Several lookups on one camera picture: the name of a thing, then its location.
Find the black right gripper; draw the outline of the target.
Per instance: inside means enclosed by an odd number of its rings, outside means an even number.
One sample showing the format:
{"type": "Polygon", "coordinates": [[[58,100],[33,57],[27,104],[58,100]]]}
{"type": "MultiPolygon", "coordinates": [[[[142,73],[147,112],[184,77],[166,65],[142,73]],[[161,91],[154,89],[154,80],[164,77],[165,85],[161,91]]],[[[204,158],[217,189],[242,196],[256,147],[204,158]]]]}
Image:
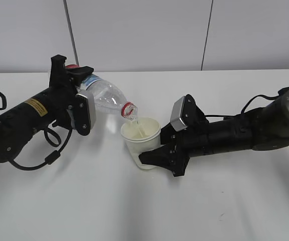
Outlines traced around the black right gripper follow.
{"type": "Polygon", "coordinates": [[[162,167],[171,171],[173,176],[185,175],[190,155],[198,148],[198,144],[207,140],[207,125],[197,129],[187,128],[175,131],[171,123],[161,129],[161,147],[143,152],[139,155],[142,164],[162,167]]]}

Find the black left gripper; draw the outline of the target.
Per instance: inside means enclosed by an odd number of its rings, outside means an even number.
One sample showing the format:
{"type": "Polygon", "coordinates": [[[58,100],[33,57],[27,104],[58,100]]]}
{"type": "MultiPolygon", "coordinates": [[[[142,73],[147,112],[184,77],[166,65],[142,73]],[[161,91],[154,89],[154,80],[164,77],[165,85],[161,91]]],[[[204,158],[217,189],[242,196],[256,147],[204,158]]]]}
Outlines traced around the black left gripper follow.
{"type": "Polygon", "coordinates": [[[51,72],[48,88],[48,118],[53,127],[59,126],[72,129],[74,122],[70,116],[69,106],[75,103],[77,87],[90,76],[94,68],[89,66],[66,66],[66,57],[55,55],[51,57],[51,72]]]}

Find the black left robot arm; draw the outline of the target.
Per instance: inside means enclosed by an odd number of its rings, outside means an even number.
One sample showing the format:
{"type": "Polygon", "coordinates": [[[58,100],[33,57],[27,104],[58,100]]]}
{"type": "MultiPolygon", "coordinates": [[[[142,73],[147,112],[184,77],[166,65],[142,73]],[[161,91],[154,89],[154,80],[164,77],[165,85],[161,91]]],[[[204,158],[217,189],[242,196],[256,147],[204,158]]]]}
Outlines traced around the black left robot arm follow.
{"type": "MultiPolygon", "coordinates": [[[[60,157],[73,130],[89,135],[96,121],[95,103],[93,94],[83,90],[81,84],[94,69],[66,66],[65,61],[65,56],[53,56],[49,87],[0,115],[0,163],[9,162],[24,171],[38,170],[60,157]],[[39,131],[55,150],[40,165],[18,164],[15,158],[39,131]]],[[[1,92],[0,98],[0,110],[5,110],[7,100],[1,92]]]]}

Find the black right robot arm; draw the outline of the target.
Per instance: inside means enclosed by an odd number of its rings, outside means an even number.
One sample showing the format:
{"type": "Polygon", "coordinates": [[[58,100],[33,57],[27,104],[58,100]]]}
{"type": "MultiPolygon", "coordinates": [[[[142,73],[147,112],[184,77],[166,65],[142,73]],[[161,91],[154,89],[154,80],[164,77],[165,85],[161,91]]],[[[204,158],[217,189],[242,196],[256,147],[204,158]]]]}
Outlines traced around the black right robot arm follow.
{"type": "Polygon", "coordinates": [[[261,95],[271,103],[209,122],[187,94],[174,103],[170,122],[161,129],[161,146],[139,154],[142,164],[183,176],[191,157],[243,150],[270,151],[289,146],[289,87],[277,96],[261,95]]]}

